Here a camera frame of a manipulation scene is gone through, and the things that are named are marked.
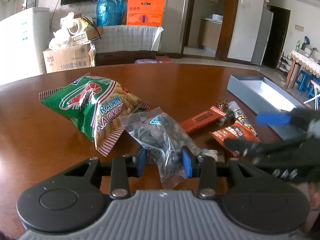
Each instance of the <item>lace tablecloth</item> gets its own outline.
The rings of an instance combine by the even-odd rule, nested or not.
[[[320,65],[306,56],[296,52],[295,50],[291,51],[289,56],[290,59],[294,59],[297,63],[301,64],[303,67],[306,67],[311,73],[320,77]]]

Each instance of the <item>orange box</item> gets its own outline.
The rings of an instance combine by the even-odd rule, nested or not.
[[[128,0],[127,25],[161,26],[164,0]]]

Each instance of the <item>wooden door frame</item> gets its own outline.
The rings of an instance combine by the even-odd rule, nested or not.
[[[183,56],[183,49],[185,46],[184,44],[186,43],[186,40],[189,39],[194,1],[195,0],[188,0],[180,57]],[[233,35],[233,29],[235,27],[238,3],[239,0],[225,0],[223,22],[221,26],[220,38],[216,53],[216,58],[223,61],[229,61],[228,53]]]

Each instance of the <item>white tablecloth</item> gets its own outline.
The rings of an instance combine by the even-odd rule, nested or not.
[[[307,58],[305,55],[302,55],[295,50],[290,52],[289,58],[295,59],[297,63],[301,64],[303,67],[306,67],[306,69],[308,69],[317,77],[320,77],[320,65],[311,58]]]
[[[155,50],[158,51],[162,27],[115,25],[104,26],[102,40],[92,43],[97,53],[115,51]]]

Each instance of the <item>blue plastic bag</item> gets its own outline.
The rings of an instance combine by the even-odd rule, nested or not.
[[[124,0],[98,0],[97,26],[120,25],[126,9]]]

